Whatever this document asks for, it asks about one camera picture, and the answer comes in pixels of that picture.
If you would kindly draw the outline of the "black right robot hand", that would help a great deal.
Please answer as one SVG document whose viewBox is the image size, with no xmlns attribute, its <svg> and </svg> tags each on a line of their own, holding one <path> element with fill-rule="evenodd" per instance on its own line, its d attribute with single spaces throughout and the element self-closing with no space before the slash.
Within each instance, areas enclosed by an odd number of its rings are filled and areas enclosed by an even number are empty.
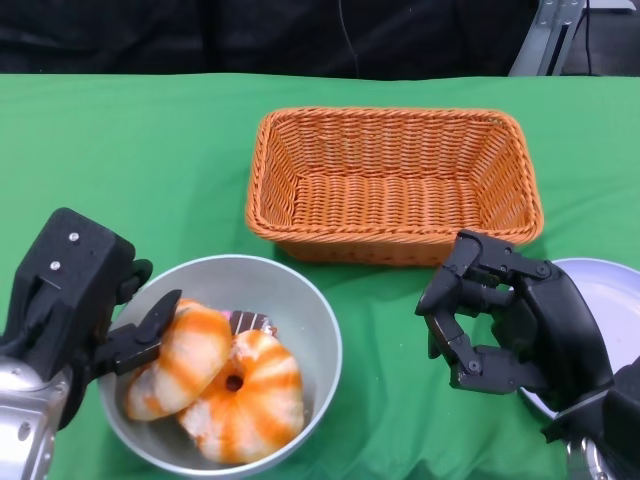
<svg viewBox="0 0 640 480">
<path fill-rule="evenodd" d="M 558 265 L 507 241 L 460 231 L 415 310 L 452 387 L 525 389 L 562 412 L 613 383 L 606 345 L 586 301 Z"/>
</svg>

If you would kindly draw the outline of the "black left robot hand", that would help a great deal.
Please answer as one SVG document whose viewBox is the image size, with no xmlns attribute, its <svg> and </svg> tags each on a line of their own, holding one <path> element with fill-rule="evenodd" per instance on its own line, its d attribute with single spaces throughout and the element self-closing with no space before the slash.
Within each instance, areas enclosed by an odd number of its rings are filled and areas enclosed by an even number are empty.
<svg viewBox="0 0 640 480">
<path fill-rule="evenodd" d="M 71 357 L 69 393 L 58 430 L 75 417 L 92 381 L 110 373 L 130 373 L 159 357 L 162 337 L 173 321 L 181 294 L 179 289 L 165 294 L 137 325 L 129 323 L 110 331 L 107 323 L 98 324 L 98 336 Z"/>
</svg>

